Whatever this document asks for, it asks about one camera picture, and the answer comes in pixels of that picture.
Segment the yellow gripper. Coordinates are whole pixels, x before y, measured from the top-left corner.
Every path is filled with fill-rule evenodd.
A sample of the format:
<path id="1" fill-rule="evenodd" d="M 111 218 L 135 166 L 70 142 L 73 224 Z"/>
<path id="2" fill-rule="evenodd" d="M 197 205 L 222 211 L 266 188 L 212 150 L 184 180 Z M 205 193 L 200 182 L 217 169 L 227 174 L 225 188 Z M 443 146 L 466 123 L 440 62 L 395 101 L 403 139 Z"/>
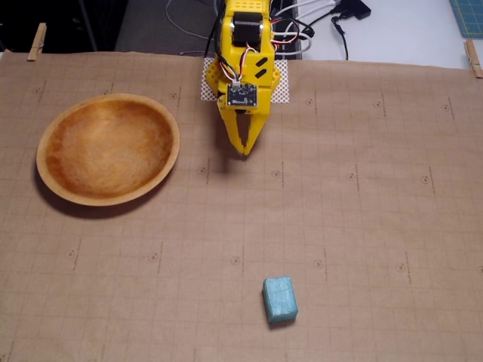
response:
<path id="1" fill-rule="evenodd" d="M 249 155 L 275 91 L 275 40 L 268 11 L 220 11 L 214 26 L 214 93 L 235 150 Z M 248 114 L 245 146 L 237 114 Z"/>

